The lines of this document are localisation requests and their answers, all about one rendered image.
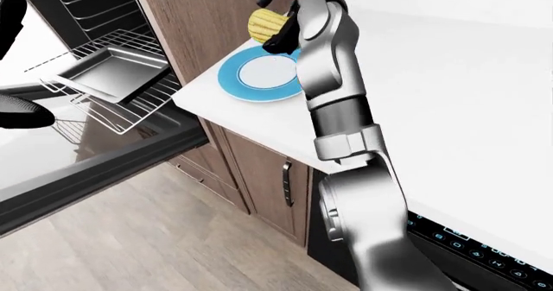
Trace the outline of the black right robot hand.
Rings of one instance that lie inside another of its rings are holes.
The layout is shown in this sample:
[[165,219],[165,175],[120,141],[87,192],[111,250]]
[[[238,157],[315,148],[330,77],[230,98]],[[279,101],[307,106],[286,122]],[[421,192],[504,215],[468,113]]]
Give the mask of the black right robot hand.
[[[257,0],[257,5],[266,8],[272,1]],[[291,16],[286,19],[283,27],[263,44],[263,49],[271,54],[292,54],[300,45],[304,21],[308,15],[308,0],[295,0],[290,10],[292,10]]]

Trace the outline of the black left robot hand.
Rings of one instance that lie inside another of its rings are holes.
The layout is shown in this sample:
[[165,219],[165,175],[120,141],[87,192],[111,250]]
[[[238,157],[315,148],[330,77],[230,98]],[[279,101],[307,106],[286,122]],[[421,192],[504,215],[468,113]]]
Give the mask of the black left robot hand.
[[[22,19],[26,12],[26,0],[0,0],[0,60],[22,31]],[[54,114],[44,106],[26,98],[0,93],[0,128],[32,130],[49,127],[54,122]]]

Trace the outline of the yellow corn cob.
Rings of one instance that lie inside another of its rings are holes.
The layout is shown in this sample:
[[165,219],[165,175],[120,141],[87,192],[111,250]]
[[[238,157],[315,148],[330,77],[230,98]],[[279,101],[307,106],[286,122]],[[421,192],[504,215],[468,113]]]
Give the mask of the yellow corn cob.
[[263,44],[271,36],[278,34],[288,20],[287,16],[260,8],[254,10],[248,19],[248,33],[254,41]]

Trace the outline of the blue and white plate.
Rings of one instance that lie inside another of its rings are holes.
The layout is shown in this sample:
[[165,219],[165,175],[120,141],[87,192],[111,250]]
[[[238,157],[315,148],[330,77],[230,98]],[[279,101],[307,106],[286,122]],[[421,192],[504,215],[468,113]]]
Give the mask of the blue and white plate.
[[302,93],[296,75],[300,51],[270,54],[262,47],[244,49],[225,60],[218,71],[219,87],[242,101],[268,103]]

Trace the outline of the open oven door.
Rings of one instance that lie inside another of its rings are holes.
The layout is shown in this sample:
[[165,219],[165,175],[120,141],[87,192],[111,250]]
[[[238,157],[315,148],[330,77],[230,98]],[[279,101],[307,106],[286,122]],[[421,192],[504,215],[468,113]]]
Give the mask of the open oven door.
[[126,125],[122,111],[52,93],[40,85],[0,88],[7,97],[35,101],[51,111],[48,127],[0,128],[0,238],[84,197],[169,158],[207,144],[199,119],[168,103],[118,135],[97,121],[104,114]]

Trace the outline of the tall wooden cabinet panel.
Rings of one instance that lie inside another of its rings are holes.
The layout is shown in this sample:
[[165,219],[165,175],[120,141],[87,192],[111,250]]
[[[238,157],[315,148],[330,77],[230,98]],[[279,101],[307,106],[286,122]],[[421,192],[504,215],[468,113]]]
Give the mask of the tall wooden cabinet panel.
[[250,39],[257,0],[137,0],[182,85]]

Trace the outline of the silver baking tray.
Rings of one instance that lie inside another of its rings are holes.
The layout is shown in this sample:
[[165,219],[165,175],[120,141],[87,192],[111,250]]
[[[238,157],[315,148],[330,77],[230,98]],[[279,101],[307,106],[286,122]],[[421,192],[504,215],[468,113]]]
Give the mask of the silver baking tray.
[[77,60],[48,80],[111,104],[128,104],[170,72],[160,54],[110,45]]

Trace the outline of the wooden cabinet door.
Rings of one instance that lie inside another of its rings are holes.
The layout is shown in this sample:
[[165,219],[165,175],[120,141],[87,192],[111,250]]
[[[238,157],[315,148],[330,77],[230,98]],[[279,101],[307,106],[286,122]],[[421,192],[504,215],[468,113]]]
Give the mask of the wooden cabinet door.
[[[295,244],[306,246],[312,177],[309,166],[223,127],[214,129],[250,211]],[[286,205],[283,196],[282,170],[286,161],[292,163],[292,207]]]

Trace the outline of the wooden drawer front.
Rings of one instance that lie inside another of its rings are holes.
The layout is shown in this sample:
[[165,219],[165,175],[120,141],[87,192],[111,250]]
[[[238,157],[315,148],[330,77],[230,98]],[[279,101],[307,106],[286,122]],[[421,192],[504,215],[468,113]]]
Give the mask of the wooden drawer front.
[[232,176],[213,126],[206,119],[199,121],[208,142],[174,156],[168,163],[249,215],[250,210]]

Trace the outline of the black dishwasher control panel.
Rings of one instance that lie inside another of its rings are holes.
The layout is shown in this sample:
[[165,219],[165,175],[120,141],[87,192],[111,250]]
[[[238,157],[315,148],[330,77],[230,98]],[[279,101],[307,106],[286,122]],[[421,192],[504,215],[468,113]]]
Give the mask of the black dishwasher control panel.
[[451,280],[470,291],[553,291],[553,275],[414,212],[407,229]]

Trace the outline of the wall oven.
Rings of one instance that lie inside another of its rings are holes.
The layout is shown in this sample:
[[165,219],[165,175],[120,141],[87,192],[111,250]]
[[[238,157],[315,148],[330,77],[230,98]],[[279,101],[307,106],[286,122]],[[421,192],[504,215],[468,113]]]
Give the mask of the wall oven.
[[117,45],[163,55],[137,0],[27,0],[22,32],[9,60],[43,62],[59,55],[78,59]]

